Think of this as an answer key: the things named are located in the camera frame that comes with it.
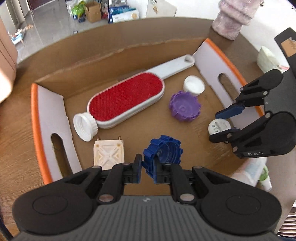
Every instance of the black device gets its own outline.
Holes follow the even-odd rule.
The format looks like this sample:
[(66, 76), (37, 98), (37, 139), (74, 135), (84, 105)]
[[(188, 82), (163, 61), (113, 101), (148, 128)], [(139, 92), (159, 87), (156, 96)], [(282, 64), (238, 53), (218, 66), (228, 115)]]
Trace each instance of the black device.
[[(296, 33), (288, 28), (275, 37), (290, 69), (283, 74), (276, 69), (241, 88), (240, 95), (228, 108), (216, 113), (227, 119), (240, 114), (245, 107), (264, 106), (265, 115), (242, 130), (229, 130), (210, 135), (213, 143), (230, 143), (239, 157), (277, 156), (289, 153), (296, 145), (296, 54), (293, 54)], [(292, 48), (283, 48), (289, 41)]]
[(203, 167), (153, 161), (170, 196), (123, 195), (125, 184), (140, 181), (140, 154), (111, 170), (94, 166), (21, 195), (13, 240), (279, 240), (273, 195)]

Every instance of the cardboard tray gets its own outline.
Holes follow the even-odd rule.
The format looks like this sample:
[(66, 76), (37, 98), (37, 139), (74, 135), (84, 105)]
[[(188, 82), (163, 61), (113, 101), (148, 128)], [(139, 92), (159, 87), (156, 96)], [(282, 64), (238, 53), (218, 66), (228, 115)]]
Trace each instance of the cardboard tray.
[[(82, 169), (93, 165), (93, 145), (96, 138), (90, 142), (81, 140), (74, 130), (73, 116), (76, 113), (86, 111), (87, 103), (94, 94), (135, 73), (185, 54), (193, 55), (203, 42), (204, 39), (197, 38), (131, 46), (103, 57), (84, 60), (36, 81), (38, 85), (33, 84), (31, 97), (33, 136), (44, 182), (50, 183), (62, 178), (67, 173), (65, 171), (67, 165), (60, 165), (60, 160), (57, 160), (59, 158), (68, 159), (70, 166), (76, 168), (73, 169), (74, 172), (79, 171), (79, 166), (75, 165), (76, 158), (79, 160)], [(234, 78), (239, 80), (240, 84), (235, 87), (236, 91), (238, 91), (241, 86), (246, 84), (246, 81), (214, 44), (213, 49), (228, 66), (229, 77), (233, 75)], [(182, 90), (184, 79), (189, 75), (202, 78), (206, 84), (205, 91), (198, 97), (202, 105), (201, 115), (189, 123), (179, 122), (171, 116), (168, 103), (172, 94)], [(40, 91), (43, 88), (38, 86), (52, 91), (51, 93), (59, 99), (63, 98), (65, 111), (62, 109), (60, 114), (55, 113), (54, 116), (48, 116), (51, 111), (56, 111), (52, 110), (54, 106), (53, 100), (43, 98), (44, 95)], [(44, 100), (47, 100), (47, 102), (41, 107)], [(198, 165), (224, 175), (230, 175), (244, 160), (238, 159), (232, 153), (230, 145), (211, 143), (208, 140), (209, 134), (207, 131), (208, 124), (215, 118), (215, 113), (224, 107), (213, 89), (207, 85), (197, 67), (193, 66), (165, 80), (165, 93), (160, 101), (116, 127), (99, 129), (98, 137), (108, 140), (117, 139), (118, 136), (121, 136), (124, 141), (125, 161), (133, 162), (135, 155), (137, 153), (142, 154), (151, 139), (159, 138), (160, 135), (172, 136), (181, 141), (181, 148), (184, 151), (181, 156), (183, 169), (191, 169), (193, 166)], [(258, 118), (259, 116), (260, 111), (253, 117)], [(69, 119), (70, 129), (67, 127), (65, 117)], [(45, 133), (45, 130), (50, 130), (52, 133)], [(65, 138), (65, 136), (69, 137), (69, 134), (65, 134), (67, 131), (72, 133), (77, 156), (73, 154), (73, 151), (69, 150), (73, 144), (71, 139)], [(50, 150), (49, 145), (53, 146), (53, 149), (60, 150), (60, 148), (55, 148), (56, 143), (50, 143), (50, 141), (53, 141), (51, 136), (53, 133), (57, 133), (63, 140), (65, 152), (61, 155), (57, 155), (55, 152), (55, 157), (49, 160), (45, 153)], [(54, 172), (56, 175), (52, 175), (51, 165), (55, 166)], [(153, 180), (144, 173), (144, 169), (142, 169), (141, 184), (127, 185), (125, 188), (125, 194), (127, 195), (166, 195), (169, 192), (168, 185), (154, 185)]]

